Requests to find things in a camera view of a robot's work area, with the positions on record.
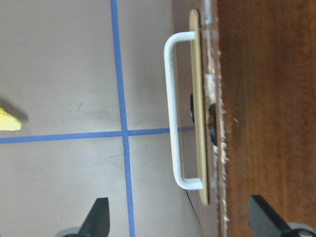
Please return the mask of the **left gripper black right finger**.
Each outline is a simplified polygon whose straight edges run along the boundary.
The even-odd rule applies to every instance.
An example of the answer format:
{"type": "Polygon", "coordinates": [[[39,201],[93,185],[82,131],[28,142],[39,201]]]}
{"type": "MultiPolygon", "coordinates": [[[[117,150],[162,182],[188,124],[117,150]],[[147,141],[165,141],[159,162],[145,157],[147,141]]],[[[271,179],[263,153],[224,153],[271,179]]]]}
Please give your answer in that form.
{"type": "Polygon", "coordinates": [[[285,237],[292,229],[260,195],[251,195],[248,225],[254,237],[285,237]]]}

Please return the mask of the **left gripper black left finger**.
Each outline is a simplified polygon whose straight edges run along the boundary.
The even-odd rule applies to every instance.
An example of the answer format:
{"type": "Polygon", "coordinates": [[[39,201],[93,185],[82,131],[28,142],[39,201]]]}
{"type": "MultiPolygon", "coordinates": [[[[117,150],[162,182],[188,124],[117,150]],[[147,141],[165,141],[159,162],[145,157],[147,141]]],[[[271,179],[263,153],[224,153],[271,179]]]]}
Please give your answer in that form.
{"type": "Polygon", "coordinates": [[[109,200],[97,198],[78,235],[80,237],[107,237],[110,232],[109,200]]]}

